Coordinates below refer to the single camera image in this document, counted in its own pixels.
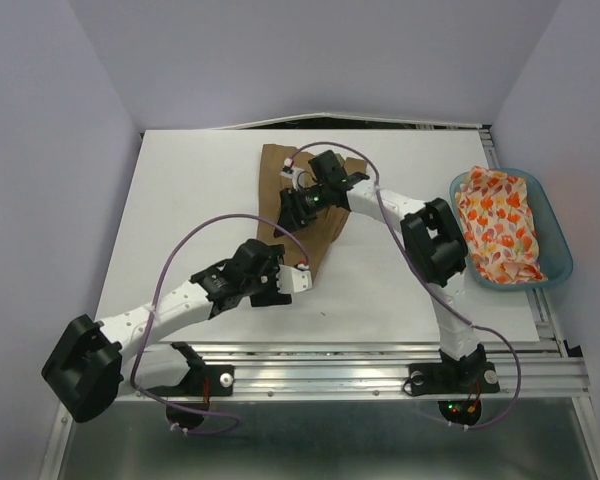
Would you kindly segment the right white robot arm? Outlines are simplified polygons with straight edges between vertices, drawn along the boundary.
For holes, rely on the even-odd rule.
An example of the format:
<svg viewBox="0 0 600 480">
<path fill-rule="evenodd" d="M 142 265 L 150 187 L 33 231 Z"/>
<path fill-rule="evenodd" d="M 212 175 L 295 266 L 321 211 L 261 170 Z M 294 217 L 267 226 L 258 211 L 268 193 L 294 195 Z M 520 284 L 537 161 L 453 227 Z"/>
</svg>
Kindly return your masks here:
<svg viewBox="0 0 600 480">
<path fill-rule="evenodd" d="M 291 181 L 280 191 L 277 224 L 289 232 L 313 225 L 330 207 L 364 215 L 388 227 L 407 264 L 440 305 L 440 378 L 452 390 L 462 390 L 476 378 L 486 358 L 474 325 L 454 307 L 466 268 L 468 247 L 449 204 L 425 202 L 383 189 L 362 172 L 349 173 L 336 154 L 327 150 L 309 161 L 309 169 L 283 162 L 281 176 Z"/>
</svg>

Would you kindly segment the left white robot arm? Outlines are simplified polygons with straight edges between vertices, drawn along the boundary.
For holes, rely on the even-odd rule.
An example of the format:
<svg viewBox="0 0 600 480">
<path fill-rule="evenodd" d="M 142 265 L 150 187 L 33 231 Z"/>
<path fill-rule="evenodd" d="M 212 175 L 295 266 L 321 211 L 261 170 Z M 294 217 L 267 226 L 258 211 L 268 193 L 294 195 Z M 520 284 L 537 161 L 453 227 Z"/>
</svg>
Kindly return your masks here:
<svg viewBox="0 0 600 480">
<path fill-rule="evenodd" d="M 289 305 L 312 286 L 306 263 L 287 266 L 283 245 L 257 239 L 173 290 L 119 315 L 69 322 L 41 375 L 74 421 L 84 423 L 124 395 L 139 392 L 166 407 L 172 428 L 195 433 L 214 416 L 209 399 L 233 393 L 234 367 L 209 365 L 188 343 L 165 337 L 206 322 L 248 299 L 254 307 Z"/>
</svg>

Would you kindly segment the brown pleated skirt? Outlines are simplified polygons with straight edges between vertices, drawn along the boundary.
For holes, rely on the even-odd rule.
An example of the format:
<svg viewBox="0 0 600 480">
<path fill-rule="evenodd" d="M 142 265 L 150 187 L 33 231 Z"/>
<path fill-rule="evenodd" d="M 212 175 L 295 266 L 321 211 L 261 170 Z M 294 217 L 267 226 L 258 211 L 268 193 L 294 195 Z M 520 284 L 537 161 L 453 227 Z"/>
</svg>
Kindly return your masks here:
<svg viewBox="0 0 600 480">
<path fill-rule="evenodd" d="M 307 211 L 296 205 L 300 193 L 292 179 L 283 175 L 285 166 L 301 170 L 300 180 L 306 188 L 316 183 L 310 161 L 314 155 L 298 152 L 293 146 L 265 144 L 262 147 L 258 180 L 258 215 L 291 233 L 286 236 L 274 227 L 261 223 L 256 238 L 267 245 L 284 246 L 284 263 L 296 266 L 305 263 L 313 278 L 319 275 L 321 264 L 331 245 L 338 239 L 349 212 L 337 206 L 319 211 Z"/>
</svg>

